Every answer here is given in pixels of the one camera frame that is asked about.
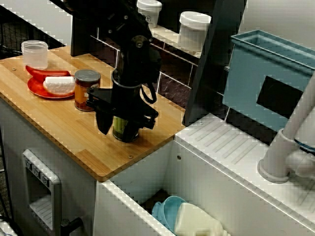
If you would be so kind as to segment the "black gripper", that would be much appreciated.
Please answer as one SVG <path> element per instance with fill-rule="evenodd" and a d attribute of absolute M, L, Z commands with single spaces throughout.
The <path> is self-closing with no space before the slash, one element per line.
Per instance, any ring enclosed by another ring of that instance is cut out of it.
<path fill-rule="evenodd" d="M 150 105 L 157 101 L 153 83 L 148 82 L 152 95 L 150 99 L 144 92 L 142 85 L 135 87 L 121 86 L 117 79 L 118 71 L 112 73 L 112 88 L 88 88 L 87 105 L 94 109 L 97 127 L 106 135 L 112 126 L 113 117 L 126 121 L 123 131 L 123 142 L 136 139 L 140 128 L 153 129 L 158 112 Z"/>

